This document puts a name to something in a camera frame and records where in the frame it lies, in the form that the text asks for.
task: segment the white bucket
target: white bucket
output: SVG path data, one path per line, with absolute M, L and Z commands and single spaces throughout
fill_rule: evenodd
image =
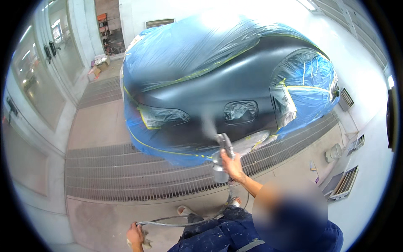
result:
M 330 150 L 325 152 L 326 162 L 331 163 L 335 159 L 341 158 L 342 152 L 343 151 L 341 149 L 340 144 L 337 143 L 333 145 L 333 147 Z

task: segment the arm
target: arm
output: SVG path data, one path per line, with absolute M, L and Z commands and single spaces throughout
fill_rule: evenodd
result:
M 141 225 L 136 226 L 136 222 L 130 225 L 129 230 L 126 232 L 127 239 L 131 242 L 131 249 L 133 252 L 144 252 L 143 242 L 144 236 L 141 230 Z
M 231 178 L 240 183 L 254 198 L 256 198 L 257 193 L 260 191 L 263 185 L 254 181 L 243 172 L 241 156 L 239 153 L 236 153 L 235 160 L 229 158 L 224 149 L 222 149 L 220 153 L 224 171 L 228 173 Z M 265 185 L 265 188 L 266 190 L 262 192 L 262 195 L 264 194 L 263 196 L 269 206 L 274 206 L 275 202 L 278 200 L 279 193 L 273 186 Z

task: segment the person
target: person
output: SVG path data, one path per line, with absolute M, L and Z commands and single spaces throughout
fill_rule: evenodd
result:
M 237 153 L 236 158 L 232 160 L 229 158 L 225 150 L 221 150 L 221 157 L 223 159 L 224 171 L 228 173 L 231 178 L 240 183 L 254 198 L 256 198 L 258 192 L 262 189 L 263 185 L 254 181 L 248 177 L 242 170 L 240 161 L 240 155 Z M 276 206 L 279 208 L 279 193 L 275 188 L 273 190 L 265 190 L 264 194 L 265 203 L 267 206 Z M 182 236 L 179 238 L 169 252 L 182 252 L 182 251 L 282 251 L 271 247 L 267 240 L 262 240 L 259 236 L 259 232 L 256 231 L 253 224 L 252 215 L 245 209 L 239 207 L 241 199 L 237 197 L 233 200 L 223 212 L 223 217 L 219 219 L 213 219 L 203 222 L 198 225 L 185 227 Z M 300 206 L 282 206 L 281 213 L 285 214 L 285 218 L 292 219 L 291 222 L 299 222 L 298 220 L 303 216 L 303 207 Z M 203 220 L 203 217 L 196 215 L 186 206 L 178 207 L 178 214 L 190 215 L 188 223 L 193 223 Z M 315 222 L 314 219 L 309 219 L 308 224 L 305 226 L 315 226 L 315 224 L 309 222 Z M 308 247 L 297 251 L 313 251 L 313 252 L 325 252 L 332 251 L 338 252 L 343 245 L 343 233 L 340 228 L 327 220 L 326 226 L 322 227 L 323 232 L 318 239 L 315 240 Z M 142 243 L 144 236 L 142 234 L 141 226 L 136 226 L 134 222 L 130 229 L 127 231 L 127 238 L 132 243 L 133 252 L 142 252 Z

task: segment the foot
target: foot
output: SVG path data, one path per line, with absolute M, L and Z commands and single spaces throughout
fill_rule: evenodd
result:
M 178 215 L 190 215 L 191 213 L 195 214 L 192 210 L 190 210 L 190 208 L 184 205 L 180 205 L 177 211 Z
M 233 199 L 229 204 L 239 207 L 239 206 L 241 205 L 241 203 L 242 203 L 241 198 L 240 198 L 240 197 L 236 197 L 236 198 Z

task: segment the car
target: car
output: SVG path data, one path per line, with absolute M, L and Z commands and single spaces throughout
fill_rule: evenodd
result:
M 147 29 L 126 51 L 125 117 L 142 152 L 199 165 L 218 151 L 215 135 L 226 133 L 246 154 L 339 101 L 330 59 L 296 30 L 242 15 L 207 17 Z

